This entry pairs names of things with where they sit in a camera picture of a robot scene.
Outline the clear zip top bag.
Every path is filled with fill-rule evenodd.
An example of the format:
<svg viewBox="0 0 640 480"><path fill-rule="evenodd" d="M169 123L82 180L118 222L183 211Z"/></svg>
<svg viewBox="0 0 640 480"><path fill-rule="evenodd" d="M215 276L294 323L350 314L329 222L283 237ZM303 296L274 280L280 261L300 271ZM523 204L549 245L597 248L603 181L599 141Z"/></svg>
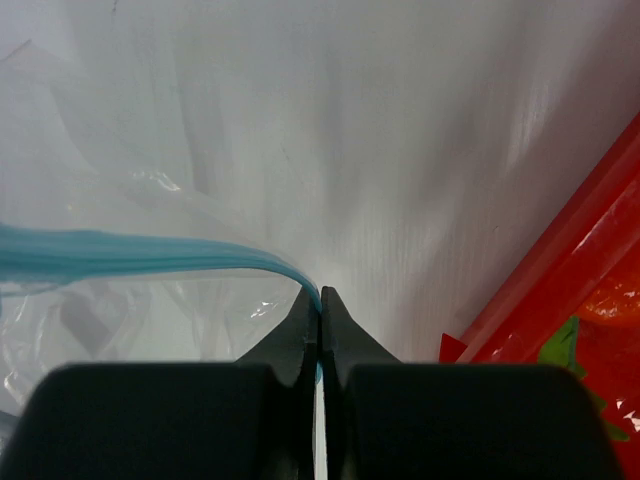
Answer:
<svg viewBox="0 0 640 480"><path fill-rule="evenodd" d="M71 364L233 361L315 283L107 124L83 72L1 57L1 387Z"/></svg>

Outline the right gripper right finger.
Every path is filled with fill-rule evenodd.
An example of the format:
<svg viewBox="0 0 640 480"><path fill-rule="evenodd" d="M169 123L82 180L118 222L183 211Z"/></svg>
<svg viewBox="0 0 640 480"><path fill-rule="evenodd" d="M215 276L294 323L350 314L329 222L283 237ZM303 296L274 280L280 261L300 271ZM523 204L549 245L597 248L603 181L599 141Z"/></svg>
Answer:
<svg viewBox="0 0 640 480"><path fill-rule="evenodd" d="M544 365L403 363L321 293L332 479L619 479L585 389Z"/></svg>

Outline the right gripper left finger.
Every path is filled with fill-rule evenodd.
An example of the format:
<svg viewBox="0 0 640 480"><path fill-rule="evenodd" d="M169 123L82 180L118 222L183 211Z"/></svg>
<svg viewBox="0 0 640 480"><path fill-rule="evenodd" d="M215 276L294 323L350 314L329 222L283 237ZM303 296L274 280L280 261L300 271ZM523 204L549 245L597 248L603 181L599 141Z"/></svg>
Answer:
<svg viewBox="0 0 640 480"><path fill-rule="evenodd" d="M310 479L319 315L300 292L233 362L76 364L36 387L5 479Z"/></svg>

